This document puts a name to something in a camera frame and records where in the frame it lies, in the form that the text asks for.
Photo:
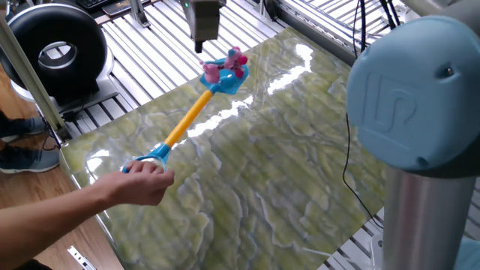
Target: green marble surface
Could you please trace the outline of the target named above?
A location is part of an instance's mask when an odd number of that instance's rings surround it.
[[[288,28],[246,52],[250,76],[216,94],[169,156],[175,184],[158,207],[99,215],[127,269],[316,269],[366,221],[342,182],[350,68]],[[198,79],[68,142],[80,187],[149,153],[203,93]],[[346,180],[372,212],[385,167],[352,130]]]

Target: sneaker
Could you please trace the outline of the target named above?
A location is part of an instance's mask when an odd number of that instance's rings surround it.
[[[35,135],[46,130],[44,120],[41,117],[30,119],[14,119],[10,121],[7,127],[0,128],[0,138],[9,143],[20,135]]]
[[[59,165],[58,151],[7,147],[8,153],[2,150],[3,156],[0,155],[0,172],[2,173],[42,173]]]

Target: black cable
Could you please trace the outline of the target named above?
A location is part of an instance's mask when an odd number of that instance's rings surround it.
[[[355,33],[356,33],[356,20],[357,20],[357,13],[359,11],[359,5],[362,7],[362,15],[361,15],[361,51],[363,52],[366,47],[366,43],[364,41],[364,37],[366,36],[366,29],[365,29],[365,0],[358,0],[357,2],[357,8],[355,9],[355,17],[353,18],[353,52],[355,53],[355,58],[357,58],[357,48],[356,48],[356,39],[355,39]],[[383,229],[383,225],[377,221],[377,217],[373,216],[370,210],[368,210],[367,206],[363,203],[362,199],[360,199],[360,196],[353,190],[352,187],[347,183],[347,180],[345,180],[345,173],[347,172],[347,167],[348,167],[348,160],[350,159],[350,123],[348,120],[348,112],[345,113],[345,119],[346,119],[346,131],[348,133],[348,144],[346,147],[346,160],[345,160],[345,166],[343,167],[343,172],[342,172],[342,180],[343,183],[346,185],[350,191],[352,191],[353,195],[357,198],[357,200],[360,202],[361,206],[365,209],[365,211],[368,213],[368,216],[370,219],[373,220],[373,222],[381,229]]]
[[[386,0],[380,0],[380,4],[382,4],[382,8],[385,11],[385,14],[387,15],[388,25],[390,26],[390,29],[393,30],[396,27],[396,25],[393,22],[392,15],[390,14],[389,7],[387,6],[387,1]]]
[[[398,14],[397,11],[395,10],[395,6],[393,5],[392,0],[388,0],[388,3],[390,4],[391,12],[393,13],[393,17],[395,18],[395,22],[397,23],[397,26],[400,25],[400,19],[398,19]]]
[[[360,0],[361,9],[361,51],[367,48],[367,14],[365,13],[365,0]]]
[[[360,202],[361,206],[365,209],[365,211],[368,213],[370,218],[373,220],[373,222],[380,228],[383,229],[383,225],[379,224],[377,222],[377,217],[374,217],[370,210],[368,210],[367,206],[362,202],[362,199],[360,199],[360,196],[353,190],[353,188],[350,187],[350,185],[347,183],[347,180],[345,180],[345,173],[347,172],[347,167],[348,167],[348,160],[350,158],[350,123],[348,121],[348,112],[345,113],[345,118],[346,118],[346,129],[348,131],[348,145],[346,147],[346,160],[345,160],[345,166],[343,167],[343,172],[342,172],[342,179],[343,183],[346,185],[347,188],[352,191],[353,195],[357,198],[357,200]]]

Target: metal pole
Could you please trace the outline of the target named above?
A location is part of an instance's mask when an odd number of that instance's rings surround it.
[[[426,178],[390,169],[383,269],[452,270],[476,177]]]
[[[439,13],[443,8],[450,5],[452,0],[401,0],[420,16]]]
[[[142,27],[149,27],[150,22],[143,11],[142,0],[130,0],[131,14],[138,24]]]
[[[62,142],[69,140],[71,136],[65,127],[62,117],[57,112],[47,91],[3,16],[0,16],[0,47],[12,63],[26,88],[31,92],[45,119],[50,123],[59,139]]]

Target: gray cylinder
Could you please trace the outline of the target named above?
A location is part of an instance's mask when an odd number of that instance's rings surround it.
[[[383,269],[452,270],[476,177],[427,178],[390,169]]]

